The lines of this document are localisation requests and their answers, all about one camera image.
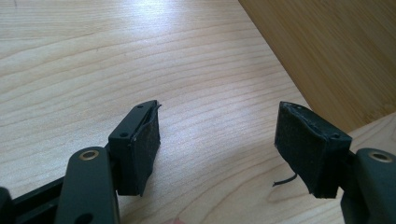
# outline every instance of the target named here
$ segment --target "light wood surface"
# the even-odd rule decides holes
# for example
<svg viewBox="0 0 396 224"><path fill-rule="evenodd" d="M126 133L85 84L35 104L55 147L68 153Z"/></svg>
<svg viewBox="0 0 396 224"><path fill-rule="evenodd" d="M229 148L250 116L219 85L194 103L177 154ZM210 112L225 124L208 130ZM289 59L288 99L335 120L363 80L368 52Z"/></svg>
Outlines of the light wood surface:
<svg viewBox="0 0 396 224"><path fill-rule="evenodd" d="M274 148L278 103L306 102L236 0L3 1L0 17L0 185L13 197L157 99L162 145L145 195L120 197L122 223L342 223L339 200L301 179L272 188L292 174ZM357 142L390 147L395 130L393 115Z"/></svg>
<svg viewBox="0 0 396 224"><path fill-rule="evenodd" d="M313 110L350 132L396 111L396 2L240 0Z"/></svg>

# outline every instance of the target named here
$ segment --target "wooden table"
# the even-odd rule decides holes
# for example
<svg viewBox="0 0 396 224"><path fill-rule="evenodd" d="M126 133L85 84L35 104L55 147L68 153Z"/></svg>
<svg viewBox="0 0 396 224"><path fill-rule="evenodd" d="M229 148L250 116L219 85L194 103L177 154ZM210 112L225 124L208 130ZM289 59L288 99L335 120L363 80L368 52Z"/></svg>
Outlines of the wooden table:
<svg viewBox="0 0 396 224"><path fill-rule="evenodd" d="M274 144L279 101L307 105L236 0L0 3L0 185L18 197L104 146L157 99L162 145L122 223L342 223ZM351 135L394 150L392 114Z"/></svg>

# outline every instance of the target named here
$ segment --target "black plastic part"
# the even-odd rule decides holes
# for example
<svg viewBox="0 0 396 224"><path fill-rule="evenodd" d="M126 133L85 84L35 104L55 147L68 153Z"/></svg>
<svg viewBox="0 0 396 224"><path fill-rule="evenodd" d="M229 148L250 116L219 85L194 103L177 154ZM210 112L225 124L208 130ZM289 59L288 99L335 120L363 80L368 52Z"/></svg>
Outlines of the black plastic part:
<svg viewBox="0 0 396 224"><path fill-rule="evenodd" d="M363 148L356 154L353 169L362 198L343 198L346 223L396 223L396 157L382 150Z"/></svg>
<svg viewBox="0 0 396 224"><path fill-rule="evenodd" d="M275 145L317 198L335 198L337 167L347 160L352 138L301 105L281 102Z"/></svg>
<svg viewBox="0 0 396 224"><path fill-rule="evenodd" d="M160 146L157 101L135 106L108 137L119 195L143 195Z"/></svg>
<svg viewBox="0 0 396 224"><path fill-rule="evenodd" d="M8 189L0 188L0 223L11 224L15 222L15 208Z"/></svg>
<svg viewBox="0 0 396 224"><path fill-rule="evenodd" d="M55 223L120 223L105 148L88 147L70 158Z"/></svg>
<svg viewBox="0 0 396 224"><path fill-rule="evenodd" d="M14 199L15 223L53 223L63 182L61 177Z"/></svg>

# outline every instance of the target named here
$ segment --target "wooden floor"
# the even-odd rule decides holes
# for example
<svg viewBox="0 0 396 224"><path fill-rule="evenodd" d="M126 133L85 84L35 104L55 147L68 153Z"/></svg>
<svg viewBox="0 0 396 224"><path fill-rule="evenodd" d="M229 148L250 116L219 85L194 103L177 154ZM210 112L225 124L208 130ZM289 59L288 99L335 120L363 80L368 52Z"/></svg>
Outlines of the wooden floor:
<svg viewBox="0 0 396 224"><path fill-rule="evenodd" d="M240 0L305 100L345 132L396 111L396 2Z"/></svg>
<svg viewBox="0 0 396 224"><path fill-rule="evenodd" d="M279 101L307 105L236 0L2 1L0 185L18 197L103 147L136 104L157 99L162 145L122 223L342 223L274 147ZM396 115L352 133L395 151Z"/></svg>

